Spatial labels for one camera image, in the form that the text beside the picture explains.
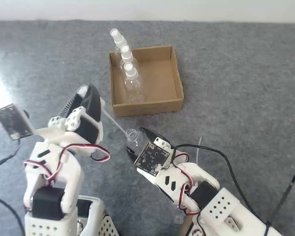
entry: wire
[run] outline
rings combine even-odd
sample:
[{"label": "wire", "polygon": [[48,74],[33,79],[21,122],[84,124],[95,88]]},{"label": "wire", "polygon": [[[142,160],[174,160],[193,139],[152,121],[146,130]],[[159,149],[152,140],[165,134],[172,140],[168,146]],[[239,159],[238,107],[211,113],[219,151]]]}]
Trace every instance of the wire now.
[{"label": "wire", "polygon": [[209,151],[213,151],[213,152],[216,152],[218,154],[220,154],[226,161],[227,163],[227,166],[228,166],[228,169],[230,170],[230,173],[231,173],[231,176],[232,176],[232,179],[234,181],[234,184],[239,192],[239,194],[241,195],[242,199],[244,200],[246,206],[248,207],[248,209],[251,211],[251,213],[253,213],[258,219],[260,219],[260,217],[257,215],[257,213],[253,210],[253,208],[251,207],[250,203],[248,202],[247,198],[245,197],[243,191],[241,190],[241,187],[239,186],[238,182],[237,182],[237,179],[235,177],[235,174],[233,172],[233,169],[232,169],[232,166],[230,164],[230,161],[228,160],[227,156],[222,153],[221,151],[217,150],[217,149],[213,149],[213,148],[210,148],[210,147],[205,147],[205,146],[201,146],[201,145],[195,145],[195,144],[180,144],[180,145],[177,145],[174,147],[174,151],[173,151],[173,155],[172,155],[172,160],[171,162],[174,163],[174,159],[175,159],[175,154],[176,154],[176,150],[177,148],[180,148],[180,147],[193,147],[193,148],[200,148],[200,149],[205,149],[205,150],[209,150]]},{"label": "wire", "polygon": [[185,160],[185,162],[188,162],[189,161],[189,155],[188,155],[188,153],[187,152],[181,152],[181,153],[178,153],[176,156],[175,156],[175,159],[177,158],[177,157],[179,157],[179,156],[186,156],[186,160]]},{"label": "wire", "polygon": [[269,228],[271,227],[272,225],[272,222],[274,220],[274,218],[276,217],[277,213],[279,212],[279,210],[281,209],[283,203],[285,202],[285,200],[287,199],[287,196],[289,195],[289,193],[291,192],[291,189],[293,187],[295,183],[295,174],[292,178],[292,181],[290,182],[289,186],[287,187],[287,189],[285,190],[285,192],[283,193],[282,195],[282,198],[280,200],[280,202],[278,203],[278,205],[275,207],[274,211],[272,212],[269,220],[266,222],[266,228],[265,228],[265,234],[264,236],[267,236],[268,234],[268,231],[269,231]]},{"label": "wire", "polygon": [[185,172],[184,170],[182,170],[181,168],[179,168],[174,162],[173,162],[173,166],[175,167],[175,168],[177,168],[177,169],[179,169],[187,178],[188,178],[188,180],[189,180],[189,185],[190,185],[190,188],[189,188],[189,192],[190,192],[190,190],[191,190],[191,188],[192,188],[192,186],[193,186],[193,179],[192,179],[192,177],[189,175],[189,174],[187,174],[187,172]]},{"label": "wire", "polygon": [[200,225],[200,223],[199,223],[199,216],[200,216],[200,214],[197,216],[197,223],[198,223],[199,227],[200,227],[201,230],[202,230],[202,234],[203,234],[203,236],[207,236],[207,234],[206,234],[204,228],[203,228],[203,227]]},{"label": "wire", "polygon": [[56,171],[47,178],[47,180],[49,182],[53,181],[58,172],[60,171],[61,167],[62,167],[62,162],[61,162],[61,159],[62,159],[62,156],[63,154],[65,153],[65,151],[67,151],[68,149],[70,149],[71,147],[79,147],[79,148],[94,148],[94,149],[98,149],[100,150],[101,152],[105,153],[106,156],[102,159],[94,159],[93,157],[91,157],[94,161],[97,161],[97,162],[104,162],[104,161],[108,161],[111,157],[110,153],[103,147],[99,146],[99,145],[95,145],[95,144],[69,144],[67,146],[65,146],[62,151],[60,152],[60,155],[59,155],[59,160],[58,160],[58,166],[57,166],[57,169]]},{"label": "wire", "polygon": [[189,186],[188,183],[184,183],[181,187],[181,191],[180,191],[180,195],[179,195],[179,202],[178,202],[178,208],[180,210],[183,210],[183,212],[186,214],[186,215],[197,215],[200,213],[200,211],[189,211],[187,212],[187,208],[186,207],[181,207],[182,205],[182,202],[183,202],[183,194],[186,193],[185,191],[187,191],[187,195],[190,193],[190,189],[191,187]]},{"label": "wire", "polygon": [[13,207],[11,207],[8,203],[6,203],[5,201],[0,199],[0,203],[2,205],[4,205],[6,208],[8,208],[10,210],[10,212],[14,215],[14,217],[16,218],[18,225],[20,227],[20,230],[22,232],[22,235],[25,236],[25,230],[21,221],[21,218],[19,217],[18,213],[15,211],[15,209],[13,209]]},{"label": "wire", "polygon": [[8,157],[6,157],[6,158],[4,158],[4,159],[1,159],[1,160],[0,160],[0,165],[4,164],[6,161],[8,161],[8,160],[10,160],[11,158],[13,158],[13,157],[18,153],[18,151],[19,151],[19,149],[20,149],[20,146],[21,146],[21,140],[18,139],[18,145],[16,146],[15,151],[14,151],[12,154],[10,154]]},{"label": "wire", "polygon": [[37,166],[37,167],[40,167],[40,168],[44,169],[45,172],[46,172],[46,174],[44,175],[44,178],[46,180],[52,175],[52,172],[48,169],[48,167],[45,166],[44,164],[40,163],[40,162],[27,160],[27,161],[24,162],[24,165],[32,165],[32,166]]}]

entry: plastic bottle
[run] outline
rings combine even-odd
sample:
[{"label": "plastic bottle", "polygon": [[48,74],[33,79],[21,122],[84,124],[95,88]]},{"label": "plastic bottle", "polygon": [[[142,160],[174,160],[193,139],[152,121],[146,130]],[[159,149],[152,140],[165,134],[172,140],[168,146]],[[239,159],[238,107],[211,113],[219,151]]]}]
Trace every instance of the plastic bottle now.
[{"label": "plastic bottle", "polygon": [[133,150],[134,154],[137,156],[141,154],[149,142],[149,139],[144,132],[135,129],[128,129],[126,131],[126,138],[128,139],[127,146]]},{"label": "plastic bottle", "polygon": [[131,62],[134,67],[139,71],[139,64],[137,60],[133,57],[132,52],[130,50],[130,46],[128,44],[122,46],[121,48],[121,61],[120,61],[120,70],[124,72],[124,64],[127,62]]},{"label": "plastic bottle", "polygon": [[143,79],[138,73],[137,69],[131,62],[124,64],[125,70],[125,87],[127,90],[128,101],[132,102],[144,102],[144,90],[143,90]]},{"label": "plastic bottle", "polygon": [[118,29],[112,29],[110,31],[111,37],[113,37],[115,42],[114,52],[119,54],[121,52],[121,48],[127,44],[127,40],[123,37],[123,35],[119,32]]}]

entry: cardboard box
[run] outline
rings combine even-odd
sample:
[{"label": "cardboard box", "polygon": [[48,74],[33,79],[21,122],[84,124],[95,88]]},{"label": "cardboard box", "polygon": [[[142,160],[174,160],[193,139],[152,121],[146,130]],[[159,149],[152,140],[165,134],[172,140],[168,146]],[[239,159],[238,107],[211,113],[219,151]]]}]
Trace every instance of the cardboard box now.
[{"label": "cardboard box", "polygon": [[177,58],[171,46],[132,50],[144,81],[145,102],[128,103],[124,77],[119,69],[120,55],[109,53],[112,105],[115,116],[146,115],[178,111],[183,90]]}]

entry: bottle cap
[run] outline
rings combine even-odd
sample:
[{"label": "bottle cap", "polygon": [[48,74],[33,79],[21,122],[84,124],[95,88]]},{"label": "bottle cap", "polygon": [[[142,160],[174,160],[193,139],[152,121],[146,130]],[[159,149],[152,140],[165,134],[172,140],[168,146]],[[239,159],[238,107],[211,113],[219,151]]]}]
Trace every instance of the bottle cap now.
[{"label": "bottle cap", "polygon": [[121,58],[124,62],[132,62],[133,55],[128,44],[121,48]]},{"label": "bottle cap", "polygon": [[131,62],[126,62],[124,64],[124,70],[126,71],[127,78],[130,80],[135,80],[139,76],[137,69],[134,67],[134,65]]},{"label": "bottle cap", "polygon": [[110,35],[113,37],[117,47],[121,48],[123,45],[127,44],[127,40],[122,36],[118,29],[112,29]]}]

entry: bottle neck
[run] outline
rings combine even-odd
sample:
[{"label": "bottle neck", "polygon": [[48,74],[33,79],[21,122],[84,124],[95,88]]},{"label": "bottle neck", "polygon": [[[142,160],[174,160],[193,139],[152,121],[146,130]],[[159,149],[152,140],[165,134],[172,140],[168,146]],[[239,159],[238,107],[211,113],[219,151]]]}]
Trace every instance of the bottle neck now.
[{"label": "bottle neck", "polygon": [[135,142],[137,141],[139,137],[139,133],[135,129],[128,129],[126,131],[126,138],[129,142]]}]

